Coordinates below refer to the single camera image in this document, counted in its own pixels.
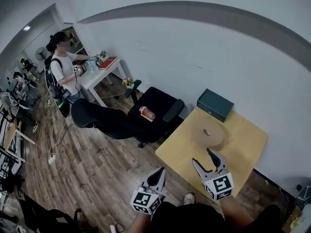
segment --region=shoe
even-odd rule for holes
[[[33,127],[33,133],[35,133],[35,131],[37,130],[37,128],[38,128],[38,122],[35,122],[35,125],[34,125],[34,127]]]
[[[195,196],[192,192],[189,192],[185,195],[185,198],[184,198],[184,205],[186,204],[194,204],[195,202]]]

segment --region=chair backrest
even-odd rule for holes
[[[123,111],[105,108],[86,99],[79,99],[73,103],[71,116],[79,128],[96,127],[113,139],[127,139],[146,133]]]

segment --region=black office chair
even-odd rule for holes
[[[125,96],[132,96],[134,106],[126,115],[121,110],[101,107],[85,99],[77,100],[71,107],[71,116],[79,128],[98,128],[114,139],[135,137],[139,148],[144,143],[153,143],[174,130],[176,119],[185,103],[154,88],[149,88],[138,100],[135,94],[140,80],[134,82],[133,89],[127,89]],[[150,122],[140,115],[139,109],[146,106],[155,114]]]
[[[19,200],[25,225],[36,232],[40,233],[78,233],[78,232],[90,232],[97,233],[98,228],[80,229],[78,227],[78,213],[81,212],[77,209],[74,213],[74,219],[68,214],[65,214],[59,210],[46,210],[33,199],[24,195],[25,200]]]

